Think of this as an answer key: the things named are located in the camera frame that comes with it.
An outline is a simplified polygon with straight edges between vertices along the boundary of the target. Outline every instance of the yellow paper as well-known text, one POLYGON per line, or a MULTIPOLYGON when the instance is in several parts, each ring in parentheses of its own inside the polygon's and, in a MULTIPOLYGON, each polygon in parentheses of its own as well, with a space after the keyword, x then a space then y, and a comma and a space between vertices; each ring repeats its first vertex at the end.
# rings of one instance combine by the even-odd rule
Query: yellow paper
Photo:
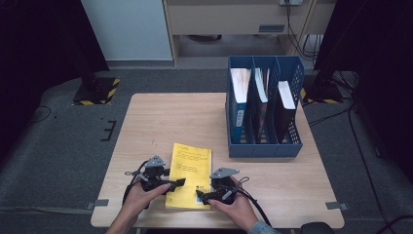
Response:
POLYGON ((186 178, 185 184, 167 193, 166 206, 188 209, 209 209, 198 199, 196 190, 210 191, 211 150, 180 143, 173 145, 170 180, 186 178))

